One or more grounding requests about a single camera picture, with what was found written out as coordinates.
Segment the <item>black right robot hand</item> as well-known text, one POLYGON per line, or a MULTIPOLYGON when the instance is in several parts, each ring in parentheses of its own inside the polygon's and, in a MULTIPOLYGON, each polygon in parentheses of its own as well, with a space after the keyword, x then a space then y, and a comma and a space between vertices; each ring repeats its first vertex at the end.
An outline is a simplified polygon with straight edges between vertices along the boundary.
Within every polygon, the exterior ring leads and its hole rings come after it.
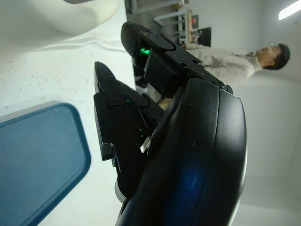
POLYGON ((232 88, 173 41, 133 22, 121 41, 162 109, 95 63, 95 123, 117 170, 118 226, 230 226, 244 186, 246 118, 232 88))

